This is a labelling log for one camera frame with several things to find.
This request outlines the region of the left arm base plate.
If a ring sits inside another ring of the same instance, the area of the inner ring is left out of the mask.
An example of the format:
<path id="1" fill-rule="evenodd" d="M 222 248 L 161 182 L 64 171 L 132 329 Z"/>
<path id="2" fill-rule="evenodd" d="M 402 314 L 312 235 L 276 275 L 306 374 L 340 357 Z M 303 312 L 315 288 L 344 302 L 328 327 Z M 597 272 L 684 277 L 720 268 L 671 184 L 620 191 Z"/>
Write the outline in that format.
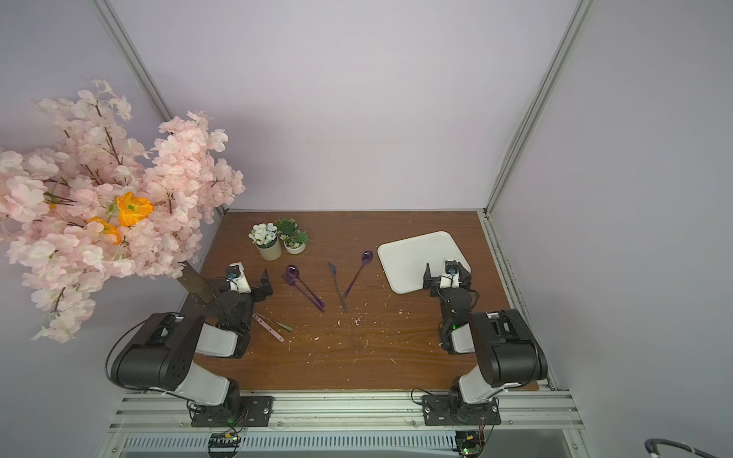
<path id="1" fill-rule="evenodd" d="M 192 427 L 267 427 L 273 412 L 272 396 L 235 394 L 220 406 L 192 406 Z"/>

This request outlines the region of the white rectangular tray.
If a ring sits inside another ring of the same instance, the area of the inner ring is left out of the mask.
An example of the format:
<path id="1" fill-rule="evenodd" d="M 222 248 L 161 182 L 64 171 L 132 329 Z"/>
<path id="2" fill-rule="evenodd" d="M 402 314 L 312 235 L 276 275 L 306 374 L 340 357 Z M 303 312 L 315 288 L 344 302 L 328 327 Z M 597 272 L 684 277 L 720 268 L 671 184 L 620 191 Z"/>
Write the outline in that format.
<path id="1" fill-rule="evenodd" d="M 377 254 L 389 287 L 397 294 L 421 290 L 427 265 L 431 269 L 431 278 L 446 275 L 446 261 L 456 261 L 471 272 L 471 265 L 452 236 L 445 231 L 382 244 Z"/>

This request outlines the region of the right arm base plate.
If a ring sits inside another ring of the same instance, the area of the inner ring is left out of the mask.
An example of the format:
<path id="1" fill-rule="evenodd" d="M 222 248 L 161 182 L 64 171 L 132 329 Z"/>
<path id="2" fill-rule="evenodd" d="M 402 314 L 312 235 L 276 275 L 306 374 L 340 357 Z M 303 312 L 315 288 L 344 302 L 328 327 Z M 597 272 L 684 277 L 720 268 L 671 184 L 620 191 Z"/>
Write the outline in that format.
<path id="1" fill-rule="evenodd" d="M 498 400 L 470 405 L 457 395 L 421 397 L 420 406 L 426 426 L 498 426 L 502 423 Z"/>

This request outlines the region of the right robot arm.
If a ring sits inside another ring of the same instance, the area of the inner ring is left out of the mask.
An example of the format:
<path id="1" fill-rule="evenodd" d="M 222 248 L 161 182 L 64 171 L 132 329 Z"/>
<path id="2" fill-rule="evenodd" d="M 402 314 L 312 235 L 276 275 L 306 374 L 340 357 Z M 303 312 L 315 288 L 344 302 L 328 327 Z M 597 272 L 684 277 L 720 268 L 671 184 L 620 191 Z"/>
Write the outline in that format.
<path id="1" fill-rule="evenodd" d="M 473 277 L 459 261 L 445 261 L 433 274 L 426 266 L 423 288 L 439 299 L 440 347 L 450 355 L 475 355 L 476 366 L 457 378 L 448 399 L 454 410 L 489 404 L 506 389 L 543 380 L 549 372 L 544 351 L 515 309 L 481 312 Z"/>

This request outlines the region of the purple fork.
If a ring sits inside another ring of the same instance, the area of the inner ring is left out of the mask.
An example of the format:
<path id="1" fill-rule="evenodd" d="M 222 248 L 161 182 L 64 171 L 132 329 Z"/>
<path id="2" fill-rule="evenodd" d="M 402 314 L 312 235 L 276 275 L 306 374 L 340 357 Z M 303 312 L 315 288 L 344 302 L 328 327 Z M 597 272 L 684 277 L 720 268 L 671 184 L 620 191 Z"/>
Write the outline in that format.
<path id="1" fill-rule="evenodd" d="M 297 284 L 297 282 L 296 282 L 296 280 L 294 278 L 290 277 L 286 273 L 282 274 L 282 277 L 283 277 L 283 279 L 286 281 L 286 283 L 289 286 L 292 286 L 292 287 L 296 288 L 302 295 L 304 295 L 309 301 L 311 301 L 311 303 L 313 303 L 313 305 L 315 305 L 321 312 L 326 312 L 325 307 L 316 298 L 314 298 L 311 294 L 309 294 L 303 288 L 301 288 L 301 286 L 299 286 L 299 284 Z"/>

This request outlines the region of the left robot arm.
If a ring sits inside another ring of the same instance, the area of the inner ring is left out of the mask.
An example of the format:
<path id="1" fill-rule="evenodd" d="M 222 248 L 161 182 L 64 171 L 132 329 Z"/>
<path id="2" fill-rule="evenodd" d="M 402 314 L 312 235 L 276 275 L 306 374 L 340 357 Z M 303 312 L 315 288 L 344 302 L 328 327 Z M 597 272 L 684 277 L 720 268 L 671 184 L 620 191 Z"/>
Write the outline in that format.
<path id="1" fill-rule="evenodd" d="M 105 362 L 108 379 L 122 389 L 169 393 L 196 408 L 229 408 L 240 404 L 236 381 L 194 362 L 197 355 L 240 359 L 251 340 L 254 306 L 273 294 L 267 271 L 251 285 L 241 263 L 227 266 L 214 282 L 217 324 L 202 315 L 156 313 L 133 329 L 134 336 Z"/>

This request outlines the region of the blue metal fork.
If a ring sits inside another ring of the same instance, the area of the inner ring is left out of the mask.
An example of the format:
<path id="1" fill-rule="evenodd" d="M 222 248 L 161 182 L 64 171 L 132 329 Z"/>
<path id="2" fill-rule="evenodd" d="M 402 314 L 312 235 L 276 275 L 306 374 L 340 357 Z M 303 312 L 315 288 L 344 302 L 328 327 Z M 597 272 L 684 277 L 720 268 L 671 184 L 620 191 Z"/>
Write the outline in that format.
<path id="1" fill-rule="evenodd" d="M 338 282 L 338 270 L 337 270 L 337 267 L 333 263 L 328 263 L 328 268 L 329 268 L 329 270 L 331 272 L 331 276 L 332 276 L 332 280 L 333 280 L 333 283 L 334 283 L 334 287 L 336 289 L 336 293 L 337 293 L 338 299 L 339 299 L 339 301 L 341 303 L 341 306 L 343 308 L 343 311 L 345 311 L 345 313 L 348 313 L 349 312 L 349 309 L 347 308 L 346 300 L 345 300 L 345 298 L 344 298 L 344 296 L 342 294 L 342 291 L 341 291 L 341 288 L 340 288 L 339 282 Z"/>

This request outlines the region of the purple spoon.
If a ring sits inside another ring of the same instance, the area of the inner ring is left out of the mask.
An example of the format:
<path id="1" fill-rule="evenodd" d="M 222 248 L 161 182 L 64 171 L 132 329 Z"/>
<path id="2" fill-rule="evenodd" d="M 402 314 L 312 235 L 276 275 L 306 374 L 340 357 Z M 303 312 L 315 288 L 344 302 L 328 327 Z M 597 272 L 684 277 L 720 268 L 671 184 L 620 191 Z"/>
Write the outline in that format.
<path id="1" fill-rule="evenodd" d="M 355 273 L 355 275 L 354 275 L 353 279 L 351 280 L 351 282 L 350 282 L 349 286 L 347 287 L 346 291 L 345 291 L 345 292 L 343 293 L 343 298 L 344 298 L 344 299 L 345 299 L 345 298 L 346 298 L 346 297 L 347 297 L 347 296 L 349 295 L 349 293 L 351 292 L 351 289 L 352 289 L 352 288 L 353 288 L 353 286 L 355 285 L 355 282 L 356 282 L 356 281 L 357 281 L 357 279 L 359 278 L 359 276 L 360 276 L 360 274 L 362 273 L 362 271 L 364 270 L 364 268 L 365 268 L 365 267 L 366 267 L 367 265 L 369 265 L 369 264 L 370 264 L 370 263 L 372 262 L 372 260 L 373 260 L 373 252 L 372 252 L 372 251 L 370 251 L 370 250 L 366 250 L 366 251 L 365 251 L 365 252 L 364 252 L 364 253 L 362 254 L 362 256 L 361 256 L 361 265 L 360 265 L 359 269 L 358 269 L 358 270 L 357 270 L 357 272 Z"/>
<path id="2" fill-rule="evenodd" d="M 308 292 L 314 298 L 316 298 L 325 307 L 325 309 L 326 309 L 326 305 L 323 302 L 323 300 L 301 278 L 300 270 L 299 270 L 299 268 L 297 266 L 295 266 L 295 265 L 288 265 L 288 267 L 286 267 L 286 272 L 285 273 L 288 274 L 290 277 L 294 278 L 296 280 L 297 284 L 299 284 L 299 286 L 301 286 L 301 288 L 303 288 L 306 292 Z"/>

